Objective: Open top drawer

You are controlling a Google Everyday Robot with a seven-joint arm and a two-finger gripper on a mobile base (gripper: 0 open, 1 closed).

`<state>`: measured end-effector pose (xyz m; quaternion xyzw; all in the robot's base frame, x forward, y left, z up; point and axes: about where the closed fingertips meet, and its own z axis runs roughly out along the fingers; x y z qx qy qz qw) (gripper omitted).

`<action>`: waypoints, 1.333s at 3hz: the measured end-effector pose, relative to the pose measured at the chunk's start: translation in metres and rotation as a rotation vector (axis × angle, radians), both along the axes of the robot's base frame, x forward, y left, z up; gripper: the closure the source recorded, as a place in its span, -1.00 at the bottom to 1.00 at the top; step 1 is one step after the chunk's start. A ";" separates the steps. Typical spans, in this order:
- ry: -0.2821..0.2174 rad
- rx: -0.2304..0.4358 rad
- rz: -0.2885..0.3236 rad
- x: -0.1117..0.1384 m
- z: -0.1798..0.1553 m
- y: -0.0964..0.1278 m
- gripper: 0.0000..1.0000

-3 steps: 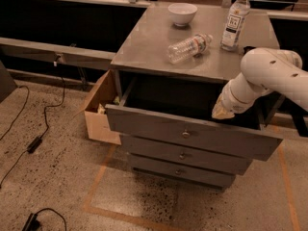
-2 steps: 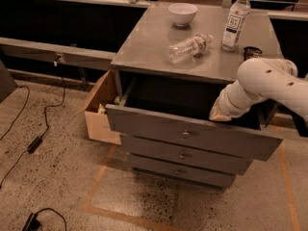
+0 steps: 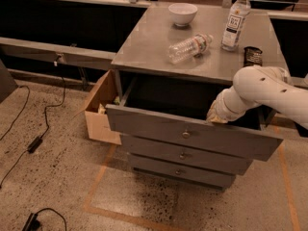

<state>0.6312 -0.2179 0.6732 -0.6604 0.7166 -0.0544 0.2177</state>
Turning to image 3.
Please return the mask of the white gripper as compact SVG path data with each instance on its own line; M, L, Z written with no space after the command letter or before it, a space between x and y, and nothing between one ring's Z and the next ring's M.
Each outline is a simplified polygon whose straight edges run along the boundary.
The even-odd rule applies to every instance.
M211 104L206 121L225 124L228 121L235 121L242 117L246 110L246 103L236 91L234 89L225 89Z

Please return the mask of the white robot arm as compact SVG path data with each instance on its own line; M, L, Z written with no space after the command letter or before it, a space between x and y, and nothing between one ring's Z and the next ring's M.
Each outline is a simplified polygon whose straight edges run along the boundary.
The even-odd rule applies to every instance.
M293 86L289 72L276 66L240 69L233 77L232 87L221 91L212 103L206 121L235 121L261 105L308 129L308 90Z

